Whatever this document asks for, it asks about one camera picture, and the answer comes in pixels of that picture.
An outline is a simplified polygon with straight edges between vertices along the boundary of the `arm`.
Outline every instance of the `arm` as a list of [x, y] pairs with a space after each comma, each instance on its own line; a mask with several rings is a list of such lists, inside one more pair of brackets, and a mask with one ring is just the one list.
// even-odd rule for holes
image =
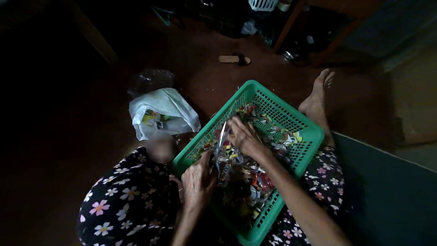
[[247, 128], [238, 117], [233, 117], [230, 124], [234, 135], [230, 135], [229, 140], [263, 167], [311, 243], [316, 246], [351, 245], [341, 228], [254, 137], [253, 126]]
[[182, 175], [184, 205], [180, 223], [171, 240], [172, 246], [187, 245], [191, 234], [211, 199], [217, 184], [217, 172], [209, 174], [208, 160], [211, 152], [205, 152], [199, 161], [191, 165]]

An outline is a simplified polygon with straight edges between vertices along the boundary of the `floral pants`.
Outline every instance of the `floral pants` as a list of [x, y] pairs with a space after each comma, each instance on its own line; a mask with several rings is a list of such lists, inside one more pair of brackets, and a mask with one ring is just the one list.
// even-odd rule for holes
[[[336, 160], [333, 147], [320, 147], [300, 180], [302, 188], [332, 217], [340, 213], [343, 202], [344, 179]], [[168, 245], [180, 208], [178, 186], [169, 180], [169, 175], [165, 165], [148, 159], [144, 147], [121, 160], [92, 186], [83, 200], [77, 218], [82, 244]], [[208, 235], [213, 235], [208, 244], [237, 244], [231, 233]], [[263, 244], [310, 242], [284, 206]]]

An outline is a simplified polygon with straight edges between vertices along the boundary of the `white basket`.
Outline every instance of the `white basket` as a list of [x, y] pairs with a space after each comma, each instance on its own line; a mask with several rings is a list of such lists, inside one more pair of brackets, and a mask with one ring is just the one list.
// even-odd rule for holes
[[272, 11], [279, 0], [249, 0], [254, 11]]

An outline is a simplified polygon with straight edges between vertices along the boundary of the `slipper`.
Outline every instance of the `slipper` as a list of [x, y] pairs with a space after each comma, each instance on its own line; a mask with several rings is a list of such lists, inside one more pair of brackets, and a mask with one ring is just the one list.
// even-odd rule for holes
[[239, 53], [234, 53], [232, 56], [219, 56], [218, 60], [222, 63], [236, 63], [238, 66], [244, 66], [250, 63], [248, 57]]

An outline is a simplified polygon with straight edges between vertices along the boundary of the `wooden table leg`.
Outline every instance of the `wooden table leg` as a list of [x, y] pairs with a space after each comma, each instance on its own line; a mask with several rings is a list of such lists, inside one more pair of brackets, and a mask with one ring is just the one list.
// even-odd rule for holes
[[64, 0], [63, 5], [71, 14], [76, 28], [88, 40], [88, 42], [90, 42], [97, 52], [99, 52], [107, 62], [116, 62], [118, 59], [117, 54], [115, 54], [114, 50], [108, 42], [106, 42], [102, 34], [100, 34], [99, 30], [97, 30], [93, 23], [88, 19], [80, 6], [77, 5], [74, 0]]
[[328, 48], [324, 50], [314, 61], [311, 63], [311, 66], [318, 67], [322, 62], [346, 39], [351, 31], [357, 28], [361, 22], [363, 22], [363, 18], [356, 19], [355, 21], [349, 23], [338, 35], [338, 37], [329, 44]]
[[281, 44], [284, 41], [285, 37], [287, 36], [288, 31], [290, 31], [290, 28], [292, 27], [299, 13], [302, 11], [302, 8], [305, 6], [307, 0], [298, 0], [298, 1], [299, 2], [293, 8], [293, 12], [288, 18], [287, 23], [285, 23], [284, 29], [282, 29], [281, 35], [279, 36], [276, 43], [274, 44], [273, 49], [275, 52], [277, 52], [277, 50], [281, 47]]

